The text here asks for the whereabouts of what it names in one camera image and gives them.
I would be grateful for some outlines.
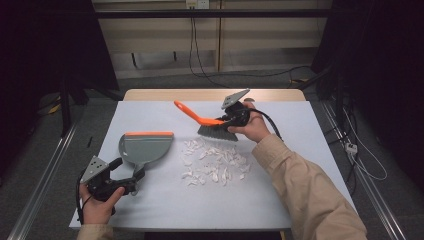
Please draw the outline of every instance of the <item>wire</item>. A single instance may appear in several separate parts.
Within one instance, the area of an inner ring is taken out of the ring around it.
[[[289,89],[291,87],[292,83],[293,83],[291,71],[289,71],[289,81],[290,81],[290,83],[289,83],[289,86],[287,86],[287,89]]]
[[[353,162],[353,164],[351,164],[349,174],[347,175],[347,178],[345,180],[346,185],[348,185],[350,177],[353,175],[353,181],[354,181],[353,182],[353,190],[352,190],[352,192],[350,192],[350,196],[353,196],[353,194],[355,194],[355,191],[356,191],[356,173],[355,173],[356,162]]]
[[[90,195],[88,198],[87,198],[87,200],[85,200],[84,201],[84,203],[82,204],[82,208],[81,208],[81,210],[84,212],[84,206],[85,206],[85,204],[88,202],[88,200],[90,200],[91,198],[93,197],[93,195]]]
[[[323,132],[324,136],[326,136],[326,135],[330,134],[332,131],[336,130],[336,128],[337,128],[337,127],[333,127],[332,129],[330,129],[330,130],[327,130],[327,131]]]
[[[265,114],[264,112],[262,112],[262,111],[259,111],[258,109],[255,109],[255,108],[245,108],[245,109],[240,109],[240,110],[237,110],[237,112],[242,112],[242,111],[250,111],[250,112],[257,112],[257,113],[259,113],[259,114],[261,114],[261,115],[263,115],[267,120],[268,120],[268,122],[271,124],[271,126],[272,126],[272,128],[274,129],[274,132],[275,132],[275,135],[277,135],[281,140],[283,140],[282,139],[282,137],[281,137],[281,135],[280,135],[280,132],[278,131],[278,128],[277,128],[277,126],[275,125],[275,123],[274,123],[274,121],[271,119],[271,117],[269,117],[267,114]]]
[[[196,77],[201,77],[201,78],[207,78],[209,82],[219,85],[221,87],[225,87],[225,88],[230,88],[228,86],[219,84],[217,82],[212,81],[210,78],[211,77],[221,77],[221,76],[236,76],[236,77],[273,77],[273,76],[278,76],[278,75],[282,75],[285,73],[289,73],[290,74],[290,79],[291,79],[291,72],[293,70],[299,69],[299,68],[311,68],[310,66],[307,65],[303,65],[303,66],[297,66],[297,67],[293,67],[289,70],[284,70],[278,73],[270,73],[270,74],[261,74],[261,75],[255,75],[255,74],[242,74],[242,73],[219,73],[219,74],[206,74],[204,69],[203,69],[203,65],[202,62],[200,60],[200,56],[199,56],[199,47],[198,47],[198,43],[197,43],[197,28],[196,28],[196,20],[194,18],[191,18],[191,44],[190,44],[190,57],[189,57],[189,66],[190,66],[190,71],[191,73],[196,76]],[[192,51],[193,51],[193,40],[195,42],[195,46],[196,46],[196,53],[197,53],[197,59],[200,65],[200,69],[202,71],[203,74],[197,74],[193,71],[192,65],[191,65],[191,55],[192,55]]]
[[[85,170],[86,169],[84,169],[83,171],[81,171],[80,175],[77,178],[76,193],[75,193],[75,200],[76,200],[76,205],[77,205],[78,220],[80,221],[81,225],[84,224],[84,212],[83,212],[83,208],[81,207],[81,204],[80,204],[79,185],[81,184],[81,178],[84,175]]]
[[[192,53],[192,51],[193,51],[193,38],[194,38],[194,41],[195,41],[195,44],[196,44],[197,59],[198,59],[198,62],[199,62],[199,64],[200,64],[200,69],[202,70],[203,76],[202,76],[202,75],[197,75],[196,73],[194,73],[193,68],[192,68],[192,66],[191,66],[191,53]],[[200,56],[199,56],[199,47],[198,47],[198,45],[197,45],[196,20],[194,20],[194,18],[191,18],[191,43],[190,43],[190,58],[189,58],[189,66],[190,66],[190,71],[191,71],[191,73],[192,73],[194,76],[197,76],[197,77],[206,77],[206,78],[208,79],[208,81],[209,81],[210,83],[212,83],[212,84],[218,85],[218,86],[223,87],[223,88],[230,88],[230,87],[228,87],[228,86],[226,86],[226,85],[223,85],[223,84],[220,84],[220,83],[217,83],[217,82],[212,81],[212,80],[209,78],[209,76],[208,76],[208,75],[206,75],[205,71],[203,70],[202,62],[200,61]]]
[[[345,115],[346,116],[348,116],[347,115],[347,112],[346,112],[346,110],[343,108],[343,112],[345,113]],[[350,156],[352,157],[352,161],[354,162],[354,163],[356,163],[357,164],[357,166],[358,166],[358,168],[359,169],[361,169],[363,172],[365,172],[368,176],[370,176],[371,178],[374,178],[375,180],[380,180],[380,181],[382,181],[382,180],[384,180],[384,179],[386,179],[387,178],[387,171],[386,171],[386,168],[384,168],[384,166],[383,166],[383,164],[380,162],[380,160],[378,160],[378,158],[365,146],[365,144],[361,141],[361,139],[359,139],[359,137],[358,137],[358,135],[356,134],[356,131],[353,129],[353,126],[352,126],[352,122],[350,121],[350,119],[349,119],[349,117],[347,118],[347,121],[348,121],[348,123],[349,123],[349,125],[351,126],[351,128],[352,128],[352,130],[353,130],[353,134],[355,135],[355,137],[356,137],[356,139],[358,140],[358,142],[365,148],[365,150],[367,150],[367,152],[377,161],[377,163],[381,166],[381,168],[383,169],[383,171],[384,171],[384,177],[376,177],[376,176],[374,176],[374,175],[372,175],[371,173],[369,173],[366,169],[365,169],[365,167],[363,166],[363,165],[361,165],[361,164],[359,164],[359,157],[358,157],[358,160],[357,159],[355,159],[355,157],[353,156],[353,154],[352,153],[348,153],[348,154],[350,154]]]
[[[353,101],[352,101],[352,99],[351,98],[349,98],[349,104],[348,105],[346,105],[346,104],[343,104],[344,105],[344,107],[346,107],[346,108],[348,108],[349,109],[349,116],[348,116],[348,118],[350,118],[350,116],[352,116],[353,117],[353,119],[355,120],[355,126],[357,125],[356,124],[356,117],[355,117],[355,114],[353,114]],[[345,129],[345,127],[344,126],[339,126],[341,129],[342,129],[342,131],[341,131],[341,137],[340,138],[337,138],[336,140],[333,140],[333,141],[331,141],[331,142],[327,142],[327,144],[328,145],[331,145],[331,144],[333,144],[333,143],[336,143],[336,142],[340,142],[340,141],[342,141],[342,142],[344,142],[344,139],[346,138],[346,137],[348,137],[349,135],[350,135],[350,133],[351,133],[351,127],[350,126],[348,126],[349,127],[349,129],[347,129],[347,131],[344,131],[344,129]],[[329,132],[331,132],[331,130],[328,130],[327,132],[325,132],[324,133],[324,135],[327,135]]]
[[[58,94],[56,97],[53,98],[53,100],[49,101],[48,103],[44,104],[43,106],[38,107],[38,110],[44,109],[46,107],[50,107],[50,105],[55,104],[60,105],[60,94]]]

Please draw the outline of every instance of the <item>cable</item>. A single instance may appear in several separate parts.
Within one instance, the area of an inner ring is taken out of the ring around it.
[[[278,131],[277,126],[275,125],[274,121],[272,121],[271,117],[269,117],[267,114],[265,114],[262,111],[259,111],[256,108],[244,108],[244,109],[236,110],[236,112],[242,112],[242,111],[246,111],[246,110],[250,111],[250,112],[257,112],[257,113],[263,115],[268,120],[268,122],[271,124],[272,128],[274,129],[275,135],[277,135],[281,140],[283,140],[281,135],[280,135],[280,132]]]
[[[203,76],[201,76],[201,75],[197,75],[196,73],[194,73],[193,68],[192,68],[192,66],[191,66],[191,53],[192,53],[192,51],[193,51],[193,35],[194,35],[194,41],[195,41],[195,44],[196,44],[197,59],[198,59],[198,62],[199,62],[199,64],[200,64],[200,69],[202,70]],[[199,47],[198,47],[198,45],[197,45],[196,20],[194,20],[194,18],[191,18],[191,43],[190,43],[190,58],[189,58],[189,66],[190,66],[190,71],[191,71],[191,73],[192,73],[194,76],[197,76],[197,77],[206,77],[206,78],[208,79],[208,81],[209,81],[210,83],[212,83],[212,84],[218,85],[218,86],[223,87],[223,88],[230,88],[230,87],[228,87],[228,86],[226,86],[226,85],[223,85],[223,84],[220,84],[220,83],[217,83],[217,82],[212,81],[212,80],[209,78],[209,76],[208,76],[208,75],[206,75],[205,71],[203,70],[202,62],[200,61],[200,56],[199,56]]]
[[[290,83],[289,83],[289,85],[287,86],[287,89],[290,89],[290,87],[291,87],[291,85],[292,85],[292,83],[293,83],[293,80],[292,80],[292,77],[291,77],[291,71],[289,71],[289,81],[290,81]]]
[[[356,162],[353,162],[353,164],[351,164],[349,174],[347,175],[347,178],[345,180],[346,185],[348,185],[350,177],[353,175],[353,181],[354,181],[353,182],[353,190],[352,190],[352,192],[350,192],[350,196],[353,196],[353,194],[355,194],[355,191],[356,191],[356,173],[355,173]]]
[[[345,113],[345,115],[346,116],[348,116],[347,115],[347,112],[346,112],[346,110],[343,108],[343,112]],[[356,165],[358,166],[358,168],[359,169],[361,169],[363,172],[365,172],[368,176],[370,176],[371,178],[374,178],[375,180],[380,180],[380,181],[382,181],[382,180],[384,180],[384,179],[386,179],[387,178],[387,171],[386,171],[386,168],[384,168],[384,166],[383,166],[383,164],[378,160],[378,158],[365,146],[365,144],[364,143],[362,143],[362,141],[361,141],[361,139],[359,139],[359,137],[358,137],[358,135],[356,134],[356,132],[355,132],[355,130],[353,129],[353,126],[352,126],[352,122],[350,121],[350,119],[349,119],[349,117],[347,118],[347,121],[348,121],[348,123],[349,123],[349,125],[351,126],[351,128],[352,128],[352,130],[353,130],[353,134],[355,135],[355,137],[357,138],[357,140],[358,140],[358,142],[365,148],[365,150],[367,150],[367,152],[369,153],[369,154],[371,154],[371,156],[377,161],[377,163],[381,166],[381,168],[383,169],[383,171],[384,171],[384,177],[376,177],[376,176],[374,176],[374,175],[372,175],[371,173],[369,173],[366,169],[365,169],[365,167],[364,166],[361,166],[361,164],[359,164],[359,157],[358,157],[358,160],[356,160],[355,159],[355,157],[353,156],[353,154],[352,153],[348,153],[348,154],[350,154],[350,156],[352,157],[352,161],[354,162],[354,163],[356,163]]]
[[[80,175],[77,178],[76,193],[75,193],[75,200],[76,200],[76,206],[77,206],[78,220],[80,221],[81,225],[84,224],[84,212],[83,212],[83,208],[81,207],[81,204],[80,204],[79,185],[81,184],[81,178],[84,175],[85,170],[86,169],[84,169],[83,171],[81,171]]]
[[[347,130],[347,131],[342,131],[341,132],[341,134],[342,134],[342,136],[340,137],[340,138],[337,138],[336,140],[333,140],[333,141],[331,141],[331,142],[327,142],[327,144],[328,145],[331,145],[331,144],[333,144],[333,143],[336,143],[336,142],[340,142],[340,141],[342,141],[342,142],[344,142],[344,140],[350,135],[350,133],[351,133],[351,131],[352,131],[352,129],[351,129],[351,127],[349,127],[349,129]]]
[[[87,200],[85,200],[84,201],[84,203],[82,204],[82,208],[81,208],[81,210],[84,212],[84,206],[85,206],[85,204],[88,202],[88,200],[90,200],[91,198],[93,197],[93,195],[90,195],[88,198],[87,198]]]
[[[332,131],[336,130],[336,128],[337,127],[333,127],[332,129],[327,130],[327,131],[323,132],[322,134],[324,134],[324,136],[326,136],[326,135],[330,134]]]
[[[278,75],[282,75],[282,74],[285,74],[285,73],[289,73],[289,74],[291,74],[291,72],[292,72],[293,70],[296,70],[296,69],[299,69],[299,68],[309,68],[309,69],[311,68],[310,66],[303,65],[303,66],[293,67],[293,68],[291,68],[291,69],[289,69],[289,70],[285,70],[285,71],[278,72],[278,73],[270,73],[270,74],[262,74],[262,75],[255,75],[255,74],[241,74],[241,73],[219,73],[219,74],[210,74],[210,75],[208,75],[208,74],[206,74],[206,73],[205,73],[205,71],[204,71],[204,69],[203,69],[202,62],[201,62],[201,60],[200,60],[200,56],[199,56],[199,47],[198,47],[198,43],[197,43],[197,28],[196,28],[196,20],[195,20],[194,18],[191,18],[191,24],[192,24],[192,25],[191,25],[191,26],[192,26],[192,28],[191,28],[191,44],[190,44],[190,57],[189,57],[189,66],[190,66],[190,71],[191,71],[191,73],[192,73],[194,76],[196,76],[196,77],[202,77],[202,78],[207,78],[209,82],[211,82],[211,83],[213,83],[213,84],[216,84],[216,85],[219,85],[219,86],[221,86],[221,87],[229,88],[228,86],[225,86],[225,85],[222,85],[222,84],[219,84],[219,83],[216,83],[216,82],[212,81],[210,78],[211,78],[211,77],[221,77],[221,76],[237,76],[237,77],[273,77],[273,76],[278,76]],[[199,75],[199,74],[195,73],[195,72],[193,71],[193,68],[192,68],[192,65],[191,65],[191,55],[192,55],[192,51],[193,51],[193,40],[194,40],[194,42],[195,42],[195,46],[196,46],[197,59],[198,59],[199,65],[200,65],[200,69],[201,69],[201,71],[202,71],[202,73],[203,73],[202,75]]]

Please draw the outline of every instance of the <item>metal rail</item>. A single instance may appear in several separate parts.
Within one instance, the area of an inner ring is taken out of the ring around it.
[[[49,190],[49,187],[52,182],[52,178],[55,176],[57,169],[59,168],[60,162],[65,156],[66,150],[68,149],[69,144],[74,136],[77,124],[81,119],[82,113],[78,114],[76,120],[71,125],[69,131],[64,137],[62,137],[56,147],[53,156],[51,157],[46,169],[44,170],[43,175],[41,176],[40,181],[38,182],[36,188],[32,192],[29,200],[27,201],[24,209],[21,212],[18,220],[13,227],[8,240],[23,240],[28,235],[28,232],[31,228],[31,225],[43,204],[44,198]]]
[[[41,10],[41,16],[114,18],[327,18],[360,15],[356,9],[175,9],[175,10],[99,10],[96,12]]]
[[[328,103],[322,103],[322,107],[324,109],[324,112],[327,115],[327,118],[331,124],[331,126],[335,129],[336,135],[339,139],[342,138],[343,134],[341,130],[338,128],[338,125],[335,118],[335,112],[333,108]],[[349,161],[351,164],[353,164],[354,159],[352,157],[349,157]],[[358,164],[361,164],[364,169],[365,166],[362,163],[361,159],[358,158]],[[380,217],[381,222],[383,223],[384,227],[387,230],[387,233],[390,236],[390,239],[393,240],[405,240],[406,235],[404,234],[395,214],[390,209],[387,202],[384,200],[383,196],[381,195],[380,191],[378,190],[377,186],[374,183],[374,180],[368,175],[365,174],[361,169],[359,169],[357,166],[355,166],[355,173],[357,174],[359,180],[362,183],[362,186],[365,189],[365,192],[367,193],[368,197],[371,200],[371,203],[373,204],[378,216]]]

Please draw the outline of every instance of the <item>human hand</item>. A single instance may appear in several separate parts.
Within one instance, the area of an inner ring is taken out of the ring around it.
[[[243,105],[246,108],[255,108],[255,106],[251,102],[243,102]],[[256,143],[259,143],[262,139],[271,134],[271,132],[265,125],[265,121],[262,115],[253,111],[250,112],[250,119],[246,126],[230,126],[228,127],[228,131],[231,133],[244,134],[247,138],[252,141],[255,141]]]
[[[124,187],[120,187],[110,196],[106,202],[98,201],[88,191],[84,184],[80,184],[80,196],[85,203],[83,208],[84,224],[107,224],[112,215],[113,206],[118,202],[125,192]]]

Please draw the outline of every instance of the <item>orange brush handle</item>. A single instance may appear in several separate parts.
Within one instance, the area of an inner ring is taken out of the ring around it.
[[[182,104],[180,101],[175,100],[174,101],[174,104],[181,111],[183,111],[189,117],[193,118],[196,122],[198,122],[200,125],[203,125],[203,126],[212,126],[212,125],[219,125],[219,124],[223,124],[224,123],[224,121],[213,119],[213,118],[201,118],[197,114],[195,114],[193,111],[191,111],[191,109],[188,108],[186,105]]]

